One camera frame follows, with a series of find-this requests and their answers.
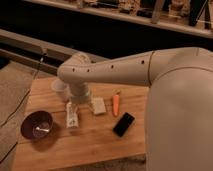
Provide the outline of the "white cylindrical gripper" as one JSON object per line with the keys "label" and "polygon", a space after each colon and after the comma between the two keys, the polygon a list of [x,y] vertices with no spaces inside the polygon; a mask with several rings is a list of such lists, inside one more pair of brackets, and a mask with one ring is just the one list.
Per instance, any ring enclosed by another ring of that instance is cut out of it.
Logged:
{"label": "white cylindrical gripper", "polygon": [[69,85],[69,89],[73,103],[83,104],[90,101],[91,93],[87,83],[73,83]]}

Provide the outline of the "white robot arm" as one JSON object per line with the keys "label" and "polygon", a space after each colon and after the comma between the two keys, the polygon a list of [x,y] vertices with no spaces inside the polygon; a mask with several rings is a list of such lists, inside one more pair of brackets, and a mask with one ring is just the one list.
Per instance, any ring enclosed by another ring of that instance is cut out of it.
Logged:
{"label": "white robot arm", "polygon": [[77,101],[90,82],[147,86],[147,171],[213,171],[213,52],[174,48],[97,63],[76,53],[57,75]]}

